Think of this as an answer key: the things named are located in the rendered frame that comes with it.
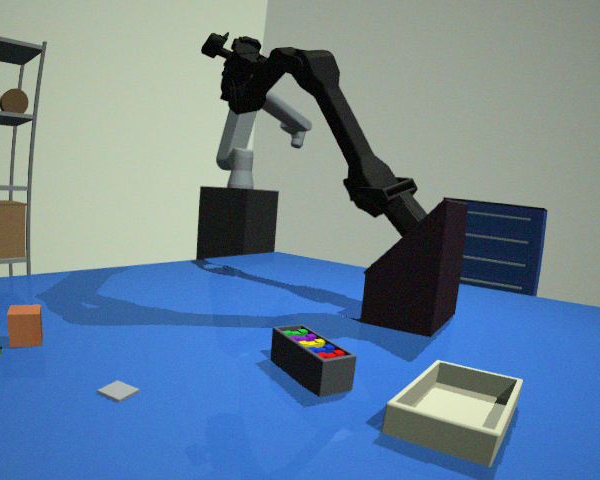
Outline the beige open-top tray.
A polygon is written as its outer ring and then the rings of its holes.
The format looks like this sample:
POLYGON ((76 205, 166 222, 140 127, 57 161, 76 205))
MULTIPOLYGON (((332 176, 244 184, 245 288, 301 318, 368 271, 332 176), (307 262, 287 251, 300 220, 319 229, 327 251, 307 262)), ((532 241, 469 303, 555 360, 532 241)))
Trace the beige open-top tray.
POLYGON ((436 360, 386 403, 381 432, 491 467, 522 383, 436 360))

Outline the yellow blade fuse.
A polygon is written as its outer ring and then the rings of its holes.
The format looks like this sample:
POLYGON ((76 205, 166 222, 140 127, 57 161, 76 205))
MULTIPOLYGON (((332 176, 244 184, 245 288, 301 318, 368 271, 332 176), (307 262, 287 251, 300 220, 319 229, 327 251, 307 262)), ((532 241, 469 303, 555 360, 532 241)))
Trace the yellow blade fuse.
POLYGON ((311 342, 307 342, 307 341, 298 341, 298 342, 307 348, 308 347, 320 348, 320 347, 323 347, 323 345, 325 344, 325 341, 322 339, 315 339, 314 341, 311 341, 311 342))

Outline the orange block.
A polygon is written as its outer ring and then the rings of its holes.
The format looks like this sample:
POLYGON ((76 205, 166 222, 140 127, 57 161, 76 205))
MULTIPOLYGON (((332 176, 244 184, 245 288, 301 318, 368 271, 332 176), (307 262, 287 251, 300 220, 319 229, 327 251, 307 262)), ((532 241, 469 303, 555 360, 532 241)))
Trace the orange block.
POLYGON ((7 325, 10 347, 42 346, 41 305, 10 305, 7 325))

